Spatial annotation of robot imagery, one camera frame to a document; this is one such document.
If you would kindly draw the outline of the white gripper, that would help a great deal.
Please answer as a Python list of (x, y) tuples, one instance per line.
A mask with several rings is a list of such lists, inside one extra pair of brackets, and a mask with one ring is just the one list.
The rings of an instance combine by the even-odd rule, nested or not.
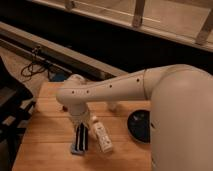
[(88, 128), (90, 127), (90, 110), (86, 104), (72, 105), (68, 108), (71, 122), (73, 126), (77, 128), (76, 132), (76, 150), (82, 151), (81, 148), (81, 128), (80, 124), (83, 124), (83, 150), (88, 150)]

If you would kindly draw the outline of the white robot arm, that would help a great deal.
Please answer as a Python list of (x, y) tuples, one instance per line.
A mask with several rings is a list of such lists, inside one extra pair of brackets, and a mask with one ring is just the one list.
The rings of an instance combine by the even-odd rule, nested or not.
[(191, 65), (150, 68), (86, 83), (73, 75), (56, 99), (77, 125), (89, 102), (151, 102), (152, 171), (213, 171), (213, 75)]

